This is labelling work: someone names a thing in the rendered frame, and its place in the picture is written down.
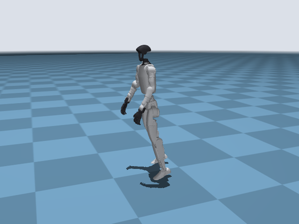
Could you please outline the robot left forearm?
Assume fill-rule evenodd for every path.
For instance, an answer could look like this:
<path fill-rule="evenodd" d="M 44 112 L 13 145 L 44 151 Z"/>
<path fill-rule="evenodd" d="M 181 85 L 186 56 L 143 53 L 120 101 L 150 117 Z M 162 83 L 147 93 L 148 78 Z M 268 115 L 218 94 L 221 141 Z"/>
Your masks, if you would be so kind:
<path fill-rule="evenodd" d="M 143 110 L 143 108 L 146 108 L 149 105 L 150 100 L 152 99 L 152 93 L 153 93 L 153 88 L 152 87 L 148 87 L 146 94 L 145 94 L 145 98 L 142 101 L 142 104 L 139 107 L 139 110 Z"/>

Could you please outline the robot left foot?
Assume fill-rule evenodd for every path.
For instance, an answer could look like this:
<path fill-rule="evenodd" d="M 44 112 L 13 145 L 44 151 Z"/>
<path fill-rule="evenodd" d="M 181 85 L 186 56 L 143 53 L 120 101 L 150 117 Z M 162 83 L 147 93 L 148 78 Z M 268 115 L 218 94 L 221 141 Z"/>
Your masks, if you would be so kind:
<path fill-rule="evenodd" d="M 171 170 L 169 168 L 166 168 L 166 171 L 164 171 L 164 172 L 159 171 L 159 173 L 156 176 L 154 176 L 153 179 L 159 180 L 170 173 L 171 173 Z"/>

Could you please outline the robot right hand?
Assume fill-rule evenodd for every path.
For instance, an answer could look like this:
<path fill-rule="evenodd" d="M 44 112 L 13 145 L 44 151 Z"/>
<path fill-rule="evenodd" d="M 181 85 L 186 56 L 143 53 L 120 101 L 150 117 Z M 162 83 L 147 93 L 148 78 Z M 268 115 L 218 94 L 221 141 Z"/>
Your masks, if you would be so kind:
<path fill-rule="evenodd" d="M 126 108 L 127 108 L 127 104 L 128 103 L 130 103 L 130 102 L 128 102 L 128 97 L 124 100 L 124 104 L 122 105 L 122 107 L 121 107 L 121 114 L 123 114 L 123 115 L 125 115 L 126 114 L 126 112 L 125 112 L 125 110 L 126 110 Z"/>

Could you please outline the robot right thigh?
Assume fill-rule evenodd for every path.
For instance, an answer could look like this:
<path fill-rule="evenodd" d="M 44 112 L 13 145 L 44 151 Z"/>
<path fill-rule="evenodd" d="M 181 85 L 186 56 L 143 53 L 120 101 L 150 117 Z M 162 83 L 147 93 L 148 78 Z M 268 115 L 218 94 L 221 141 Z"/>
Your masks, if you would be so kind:
<path fill-rule="evenodd" d="M 143 120 L 143 124 L 145 126 L 145 129 L 147 131 L 147 127 L 146 127 L 146 118 L 147 118 L 147 110 L 144 111 L 144 113 L 142 113 L 142 120 Z M 159 131 L 157 131 L 157 137 L 159 136 Z"/>

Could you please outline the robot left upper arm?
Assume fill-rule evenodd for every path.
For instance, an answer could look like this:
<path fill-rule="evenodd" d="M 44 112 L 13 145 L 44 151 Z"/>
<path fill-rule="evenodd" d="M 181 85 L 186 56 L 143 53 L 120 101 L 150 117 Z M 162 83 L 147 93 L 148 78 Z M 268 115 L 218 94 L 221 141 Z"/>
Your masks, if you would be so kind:
<path fill-rule="evenodd" d="M 156 82 L 155 82 L 156 68 L 154 68 L 152 66 L 148 66 L 146 72 L 148 74 L 148 81 L 149 81 L 150 87 L 153 88 L 153 93 L 154 93 L 156 90 Z"/>

